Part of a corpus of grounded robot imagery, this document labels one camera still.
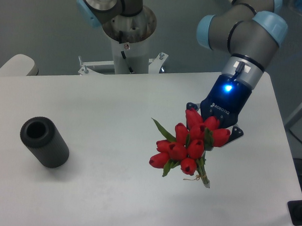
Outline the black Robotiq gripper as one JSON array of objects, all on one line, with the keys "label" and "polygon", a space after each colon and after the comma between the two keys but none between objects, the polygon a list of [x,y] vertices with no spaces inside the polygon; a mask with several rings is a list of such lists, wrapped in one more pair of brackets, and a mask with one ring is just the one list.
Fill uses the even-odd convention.
[{"label": "black Robotiq gripper", "polygon": [[186,110],[201,111],[203,120],[215,116],[220,121],[220,128],[228,130],[227,141],[222,147],[232,143],[244,135],[238,125],[238,115],[249,99],[252,89],[240,81],[221,74],[210,90],[207,98],[201,103],[187,103]]}]

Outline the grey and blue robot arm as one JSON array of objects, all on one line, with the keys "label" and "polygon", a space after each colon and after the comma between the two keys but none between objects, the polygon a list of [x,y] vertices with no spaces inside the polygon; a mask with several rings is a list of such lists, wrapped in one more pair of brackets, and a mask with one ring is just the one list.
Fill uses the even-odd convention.
[{"label": "grey and blue robot arm", "polygon": [[[230,0],[232,7],[220,16],[203,17],[196,38],[204,48],[229,52],[230,58],[207,98],[188,103],[189,112],[203,119],[214,116],[220,128],[232,132],[220,142],[216,132],[204,130],[205,148],[226,145],[243,135],[238,115],[288,31],[279,16],[282,0]],[[148,58],[148,40],[157,27],[154,12],[143,0],[77,0],[78,10],[92,27],[101,26],[111,40],[116,74],[159,73],[166,54]]]}]

